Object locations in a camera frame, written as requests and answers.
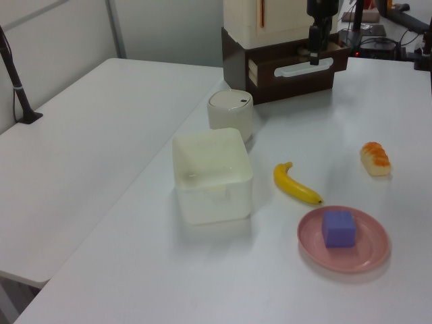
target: white cabinet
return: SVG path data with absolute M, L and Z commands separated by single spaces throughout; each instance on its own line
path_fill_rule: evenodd
M 245 49 L 297 41 L 308 38 L 313 24 L 306 7 L 306 0 L 223 0 L 223 26 Z

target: purple sponge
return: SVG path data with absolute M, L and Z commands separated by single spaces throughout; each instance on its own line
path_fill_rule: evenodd
M 326 248 L 350 248 L 356 240 L 356 224 L 349 211 L 325 211 L 323 232 Z

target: yellow banana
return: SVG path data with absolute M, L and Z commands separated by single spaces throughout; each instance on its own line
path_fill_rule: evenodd
M 288 175 L 288 170 L 291 167 L 292 162 L 276 165 L 273 171 L 273 178 L 276 185 L 284 192 L 287 192 L 288 194 L 291 194 L 292 196 L 307 203 L 321 204 L 323 199 L 319 196 L 319 194 L 317 194 L 312 189 L 299 184 Z

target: wall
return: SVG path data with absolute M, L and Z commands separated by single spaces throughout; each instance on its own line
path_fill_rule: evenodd
M 111 0 L 128 59 L 222 66 L 223 0 Z
M 61 2 L 5 30 L 13 61 L 34 110 L 104 60 L 117 57 L 105 0 Z M 0 61 L 0 133 L 14 124 L 12 98 L 11 81 Z M 17 100 L 17 117 L 22 115 L 20 109 Z

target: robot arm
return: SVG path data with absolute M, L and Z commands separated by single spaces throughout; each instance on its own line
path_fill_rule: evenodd
M 331 18 L 338 13 L 339 0 L 308 0 L 307 14 L 314 18 L 309 28 L 310 64 L 318 65 L 321 51 L 327 49 Z

